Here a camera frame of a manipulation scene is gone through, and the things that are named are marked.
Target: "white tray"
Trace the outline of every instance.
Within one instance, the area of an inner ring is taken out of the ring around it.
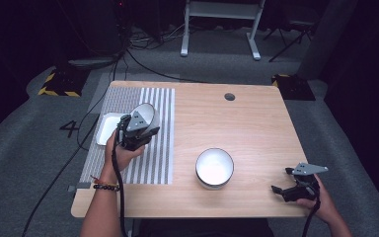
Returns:
[[[125,114],[120,113],[108,113],[103,116],[103,121],[101,122],[100,129],[97,133],[97,144],[107,144],[107,140],[113,134],[113,131],[116,129],[116,125],[124,115]]]

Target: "white bowl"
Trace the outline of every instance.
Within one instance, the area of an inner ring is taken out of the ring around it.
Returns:
[[[219,190],[226,185],[232,177],[233,169],[232,157],[219,148],[203,151],[195,165],[198,180],[209,190]]]

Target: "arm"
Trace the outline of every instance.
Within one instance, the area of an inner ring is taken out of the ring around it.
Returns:
[[[334,201],[332,200],[322,181],[317,175],[315,175],[315,177],[319,182],[321,200],[321,206],[316,212],[316,215],[328,224],[332,237],[352,236],[349,228],[346,225],[346,222],[343,220],[341,214],[335,207]],[[312,209],[316,202],[301,198],[297,201],[297,203],[306,206],[309,209]]]
[[[107,141],[105,163],[101,171],[100,180],[105,183],[116,184],[117,179],[113,169],[114,132]],[[116,159],[120,170],[128,166],[131,159],[143,153],[144,146],[136,151],[128,151],[118,146]],[[117,211],[117,192],[109,190],[95,190],[89,209],[82,224],[81,237],[87,236],[120,236],[120,227]]]

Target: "forearm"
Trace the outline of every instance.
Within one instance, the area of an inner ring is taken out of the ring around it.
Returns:
[[[116,184],[113,167],[104,167],[101,181]],[[117,192],[95,190],[81,229],[81,237],[86,236],[120,236],[117,212]]]
[[[343,218],[338,215],[336,218],[327,222],[329,229],[331,230],[332,237],[351,237],[349,228],[344,222]]]

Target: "striped mat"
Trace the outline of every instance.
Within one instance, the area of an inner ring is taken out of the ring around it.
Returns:
[[[125,184],[168,185],[172,183],[174,158],[175,89],[109,87],[99,122],[79,183],[92,183],[104,165],[105,146],[97,144],[96,134],[103,116],[129,114],[142,103],[150,103],[160,116],[160,130],[146,145],[144,154],[133,159],[122,171]]]

